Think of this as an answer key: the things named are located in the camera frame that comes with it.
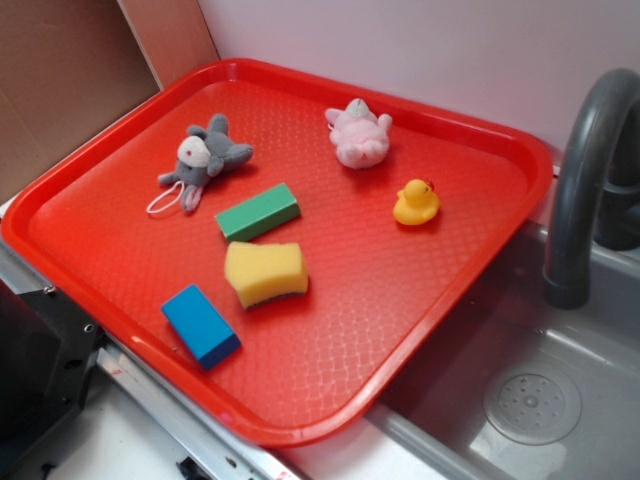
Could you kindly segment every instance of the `gray stuffed elephant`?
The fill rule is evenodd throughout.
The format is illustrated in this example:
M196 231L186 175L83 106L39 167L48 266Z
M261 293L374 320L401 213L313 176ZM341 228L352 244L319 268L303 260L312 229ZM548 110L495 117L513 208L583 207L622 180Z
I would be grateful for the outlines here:
M182 208L186 212L197 208L204 187L213 178L238 168L253 156L251 145L234 143L228 137L228 132L229 122L221 113L213 116L206 130L199 125L191 125L187 129L189 136L178 147L175 171L158 177L160 185L174 184L173 188L182 182ZM149 213L162 210L152 209L161 197L149 205Z

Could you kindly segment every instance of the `tray rim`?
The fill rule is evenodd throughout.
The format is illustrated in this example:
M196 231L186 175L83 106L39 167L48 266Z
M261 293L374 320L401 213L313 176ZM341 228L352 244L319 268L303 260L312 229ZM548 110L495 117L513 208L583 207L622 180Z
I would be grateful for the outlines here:
M519 202L518 208L505 219L500 228L492 233L487 243L472 256L452 281L452 284L457 286L456 291L447 288L428 312L406 333L404 339L373 372L360 390L332 415L308 425L273 426L244 405L224 401L225 397L230 396L223 389L212 386L214 397L223 401L220 404L215 402L216 405L206 405L204 408L236 433L266 446L295 446L315 441L346 426L368 408L391 380L393 373L401 368L425 341L429 333L453 307L455 301L475 281L546 194L552 179L552 162L549 151L541 141L528 133L510 127L355 85L257 60L228 59L196 69L73 152L21 192L0 223L6 242L45 277L55 281L56 285L67 294L72 290L74 300L88 313L96 316L96 312L100 312L103 318L99 323L103 324L107 331L110 330L109 325L118 321L120 337L136 337L136 328L132 328L126 322L123 325L120 321L122 314L117 306L109 304L105 299L96 299L94 289L90 285L75 277L73 272L65 270L55 258L29 243L30 219L49 199L98 165L117 148L137 136L150 121L156 118L158 112L171 110L200 89L216 82L246 80L255 83L260 80L258 83L261 85L283 90L282 79L294 82L294 90L291 88L284 90L288 93L293 92L294 95L304 94L307 98L322 95L323 102L329 101L335 105L346 105L355 96L361 96L367 99L367 103L373 110L377 109L378 105L384 105L385 111L394 118L395 124L428 125L431 134L439 138L442 137L438 133L445 128L447 132L458 132L464 135L467 142L464 144L467 146L505 158L507 155L514 157L516 161L512 158L508 159L514 161L526 175L529 188ZM499 144L495 142L497 138L501 139ZM191 393L202 388L194 378L186 377L185 381L182 368L167 361L151 343L141 340L132 350L142 361L158 370L172 383L176 384L174 380L180 378L181 383L177 386L187 395L191 396Z

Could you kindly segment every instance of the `yellow rubber duck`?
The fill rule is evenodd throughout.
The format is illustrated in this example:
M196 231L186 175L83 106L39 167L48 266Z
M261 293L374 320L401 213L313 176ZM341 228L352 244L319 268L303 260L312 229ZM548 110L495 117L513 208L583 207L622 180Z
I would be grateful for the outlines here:
M393 216L403 225L422 225L438 213L440 199L433 191L433 183L420 179L409 181L398 192Z

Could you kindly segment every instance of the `sink basin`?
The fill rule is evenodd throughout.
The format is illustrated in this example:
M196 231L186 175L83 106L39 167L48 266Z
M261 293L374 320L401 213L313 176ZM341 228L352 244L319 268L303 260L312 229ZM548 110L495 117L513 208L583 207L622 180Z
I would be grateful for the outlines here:
M383 392L387 428L460 478L640 478L640 262L594 247L589 302L558 310L545 241L525 225L475 282Z

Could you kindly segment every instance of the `gray faucet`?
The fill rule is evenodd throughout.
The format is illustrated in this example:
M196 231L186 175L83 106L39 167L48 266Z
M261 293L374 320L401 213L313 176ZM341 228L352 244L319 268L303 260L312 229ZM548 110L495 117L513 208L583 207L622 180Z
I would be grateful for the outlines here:
M596 82L569 138L544 266L551 305L589 299L593 240L613 250L640 245L640 76L628 69Z

